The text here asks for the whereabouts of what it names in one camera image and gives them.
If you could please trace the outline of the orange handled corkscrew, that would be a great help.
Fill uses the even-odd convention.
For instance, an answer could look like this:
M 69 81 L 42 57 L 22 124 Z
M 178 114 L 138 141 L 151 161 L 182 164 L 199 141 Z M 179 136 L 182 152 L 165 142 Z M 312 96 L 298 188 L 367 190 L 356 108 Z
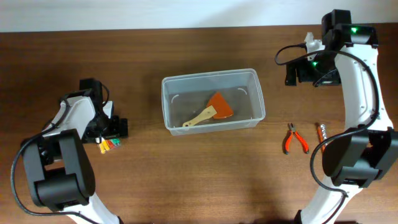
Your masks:
M 316 123 L 315 126 L 317 128 L 319 142 L 322 143 L 324 140 L 328 138 L 326 133 L 326 126 L 321 123 Z

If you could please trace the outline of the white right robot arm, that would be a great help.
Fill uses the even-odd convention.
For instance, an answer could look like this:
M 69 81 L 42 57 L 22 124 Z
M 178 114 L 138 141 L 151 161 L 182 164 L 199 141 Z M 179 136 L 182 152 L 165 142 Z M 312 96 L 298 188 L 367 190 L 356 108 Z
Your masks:
M 308 33 L 306 53 L 285 63 L 285 84 L 341 85 L 345 129 L 324 138 L 315 148 L 322 154 L 324 178 L 295 223 L 334 223 L 347 203 L 397 160 L 397 131 L 387 115 L 377 74 L 379 41 L 370 26 L 353 24 L 348 10 L 335 9 L 322 18 L 322 37 Z

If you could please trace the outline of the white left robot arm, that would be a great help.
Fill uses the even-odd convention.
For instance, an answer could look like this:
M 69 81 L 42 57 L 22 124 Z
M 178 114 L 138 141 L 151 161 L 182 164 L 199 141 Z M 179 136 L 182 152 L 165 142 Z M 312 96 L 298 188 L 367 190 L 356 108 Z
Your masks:
M 18 159 L 23 160 L 30 196 L 45 216 L 70 217 L 75 223 L 121 223 L 99 199 L 93 168 L 84 145 L 118 144 L 128 137 L 128 121 L 113 113 L 109 90 L 94 78 L 80 80 L 79 89 L 61 97 L 60 109 L 40 133 L 23 140 L 11 166 L 11 189 L 27 214 L 15 185 Z

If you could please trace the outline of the clear plastic container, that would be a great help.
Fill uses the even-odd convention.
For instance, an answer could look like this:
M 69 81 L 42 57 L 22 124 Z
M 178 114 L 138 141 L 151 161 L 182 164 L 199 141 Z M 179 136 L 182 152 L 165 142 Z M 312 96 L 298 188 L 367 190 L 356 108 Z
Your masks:
M 223 70 L 162 80 L 165 127 L 174 136 L 255 127 L 266 116 L 255 70 Z

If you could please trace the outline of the orange scraper wooden handle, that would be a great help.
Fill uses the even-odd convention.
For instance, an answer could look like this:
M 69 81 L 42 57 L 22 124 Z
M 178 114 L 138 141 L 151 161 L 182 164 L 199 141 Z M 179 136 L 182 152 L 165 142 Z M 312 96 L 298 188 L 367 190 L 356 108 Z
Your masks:
M 234 115 L 234 112 L 223 95 L 218 91 L 208 101 L 206 108 L 190 121 L 183 123 L 183 127 L 194 126 L 202 121 L 213 119 L 225 119 Z

